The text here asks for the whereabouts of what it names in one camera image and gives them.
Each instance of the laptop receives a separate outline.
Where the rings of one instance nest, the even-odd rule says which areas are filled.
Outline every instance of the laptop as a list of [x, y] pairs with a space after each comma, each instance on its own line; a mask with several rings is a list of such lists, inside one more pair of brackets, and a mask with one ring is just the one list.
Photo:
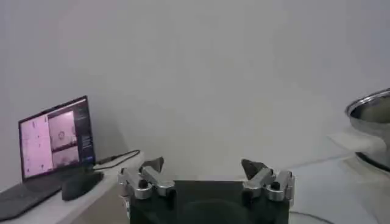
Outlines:
[[22, 183], [0, 193], [0, 221], [13, 219], [95, 164], [87, 96], [19, 121]]

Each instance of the laptop screen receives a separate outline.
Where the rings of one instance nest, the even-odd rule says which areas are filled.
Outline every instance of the laptop screen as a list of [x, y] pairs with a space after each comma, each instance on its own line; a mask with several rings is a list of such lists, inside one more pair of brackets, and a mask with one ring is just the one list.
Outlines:
[[93, 164], [87, 97], [19, 122], [23, 178], [77, 164]]

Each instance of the black pad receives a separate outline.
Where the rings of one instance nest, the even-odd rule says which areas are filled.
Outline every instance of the black pad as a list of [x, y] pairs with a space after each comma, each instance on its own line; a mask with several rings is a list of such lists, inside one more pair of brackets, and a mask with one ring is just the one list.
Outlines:
[[241, 165], [248, 180], [252, 179], [262, 168], [268, 168], [264, 163], [254, 162], [249, 159], [242, 159]]
[[164, 158], [159, 157], [157, 159], [145, 161], [144, 163], [142, 163], [141, 167], [151, 166], [154, 170], [160, 173], [161, 170], [163, 169], [163, 165], [164, 165]]

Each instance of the black mouse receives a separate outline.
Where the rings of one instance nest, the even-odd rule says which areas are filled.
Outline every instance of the black mouse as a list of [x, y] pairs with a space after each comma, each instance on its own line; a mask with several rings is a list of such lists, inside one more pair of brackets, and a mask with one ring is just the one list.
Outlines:
[[62, 200], [70, 201], [86, 194], [103, 179], [102, 172], [78, 175], [62, 185]]

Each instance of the white wall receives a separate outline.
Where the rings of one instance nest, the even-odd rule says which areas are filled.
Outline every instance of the white wall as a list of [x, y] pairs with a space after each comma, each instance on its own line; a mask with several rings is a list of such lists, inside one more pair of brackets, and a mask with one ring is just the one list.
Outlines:
[[390, 85], [386, 0], [4, 0], [0, 189], [17, 121], [87, 94], [98, 156], [139, 148], [180, 178], [332, 155], [356, 97]]

